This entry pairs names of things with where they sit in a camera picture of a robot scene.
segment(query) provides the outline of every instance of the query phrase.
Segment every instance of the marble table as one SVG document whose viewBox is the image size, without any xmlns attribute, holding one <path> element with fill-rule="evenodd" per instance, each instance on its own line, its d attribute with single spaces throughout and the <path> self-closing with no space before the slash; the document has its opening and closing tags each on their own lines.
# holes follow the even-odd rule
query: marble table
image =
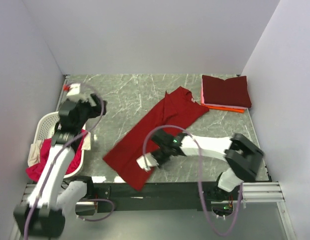
<svg viewBox="0 0 310 240">
<path fill-rule="evenodd" d="M 215 75 L 231 78 L 236 75 Z M 104 100 L 108 101 L 107 114 L 92 132 L 91 151 L 86 151 L 82 175 L 100 177 L 106 183 L 121 182 L 122 179 L 104 161 L 103 156 L 129 130 L 134 127 L 155 104 L 177 87 L 189 89 L 199 102 L 201 74 L 113 74 L 113 75 L 68 75 L 65 83 L 89 83 Z M 95 119 L 87 122 L 89 128 Z M 188 130 L 197 136 L 230 137 L 242 133 L 258 145 L 256 133 L 249 112 L 244 114 L 210 110 L 193 123 Z M 224 161 L 205 157 L 203 159 L 203 180 L 215 181 L 221 172 L 228 168 Z M 196 182 L 198 180 L 198 157 L 173 157 L 161 169 L 156 169 L 149 183 Z M 260 166 L 257 180 L 268 181 L 265 163 Z"/>
</svg>

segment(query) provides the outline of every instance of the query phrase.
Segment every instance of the beige cloth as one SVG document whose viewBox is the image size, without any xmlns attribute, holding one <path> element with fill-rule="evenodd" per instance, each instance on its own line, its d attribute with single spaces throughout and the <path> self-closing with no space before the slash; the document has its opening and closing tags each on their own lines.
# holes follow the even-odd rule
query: beige cloth
<svg viewBox="0 0 310 240">
<path fill-rule="evenodd" d="M 43 145 L 43 140 L 37 140 L 35 143 L 30 145 L 29 155 L 27 164 L 29 167 L 40 162 L 40 149 Z M 91 149 L 91 134 L 85 136 L 81 150 L 90 150 Z"/>
</svg>

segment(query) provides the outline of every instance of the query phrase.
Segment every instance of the gray marble surface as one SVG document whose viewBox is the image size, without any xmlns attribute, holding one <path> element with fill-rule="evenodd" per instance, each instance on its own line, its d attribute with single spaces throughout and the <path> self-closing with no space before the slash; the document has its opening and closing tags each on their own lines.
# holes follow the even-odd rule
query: gray marble surface
<svg viewBox="0 0 310 240">
<path fill-rule="evenodd" d="M 235 75 L 212 75 L 230 78 Z M 84 167 L 81 172 L 87 176 L 98 176 L 105 182 L 118 182 L 118 174 L 104 161 L 103 156 L 121 140 L 139 120 L 164 97 L 179 86 L 189 89 L 199 102 L 201 74 L 114 74 L 114 75 L 69 75 L 66 83 L 85 82 L 96 88 L 104 100 L 108 101 L 107 114 L 93 131 L 92 150 L 85 152 Z M 95 121 L 87 122 L 87 127 Z M 230 137 L 242 133 L 258 144 L 249 112 L 244 114 L 210 110 L 193 123 L 188 130 L 197 136 Z M 227 170 L 228 164 L 214 158 L 203 159 L 203 180 L 215 181 Z M 259 181 L 268 181 L 267 169 L 260 167 Z M 148 182 L 195 182 L 198 180 L 198 157 L 173 157 L 162 169 L 156 169 Z"/>
</svg>

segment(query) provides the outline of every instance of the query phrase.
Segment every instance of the white wall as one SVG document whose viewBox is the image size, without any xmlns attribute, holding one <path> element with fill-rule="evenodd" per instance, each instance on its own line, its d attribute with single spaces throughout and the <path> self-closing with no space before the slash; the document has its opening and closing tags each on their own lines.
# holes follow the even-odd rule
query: white wall
<svg viewBox="0 0 310 240">
<path fill-rule="evenodd" d="M 26 185 L 26 160 L 39 119 L 56 108 L 62 74 L 26 7 L 0 0 L 0 239 Z"/>
<path fill-rule="evenodd" d="M 233 74 L 279 0 L 23 1 L 64 74 Z"/>
<path fill-rule="evenodd" d="M 299 240 L 310 239 L 310 0 L 281 0 L 244 71 L 252 118 Z"/>
</svg>

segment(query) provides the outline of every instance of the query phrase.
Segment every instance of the laundry basket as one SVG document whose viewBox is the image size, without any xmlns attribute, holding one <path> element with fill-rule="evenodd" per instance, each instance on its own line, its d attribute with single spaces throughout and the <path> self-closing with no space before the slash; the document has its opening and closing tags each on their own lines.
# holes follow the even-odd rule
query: laundry basket
<svg viewBox="0 0 310 240">
<path fill-rule="evenodd" d="M 49 139 L 54 134 L 54 128 L 55 124 L 59 121 L 58 112 L 51 112 L 49 114 L 46 114 L 41 118 L 37 125 L 35 137 L 34 137 L 34 143 L 36 143 L 37 140 L 45 140 Z M 64 176 L 64 179 L 70 178 L 72 176 L 77 175 L 83 168 L 83 162 L 84 162 L 84 150 L 81 151 L 81 158 L 78 168 L 73 171 L 70 174 L 66 174 Z"/>
</svg>

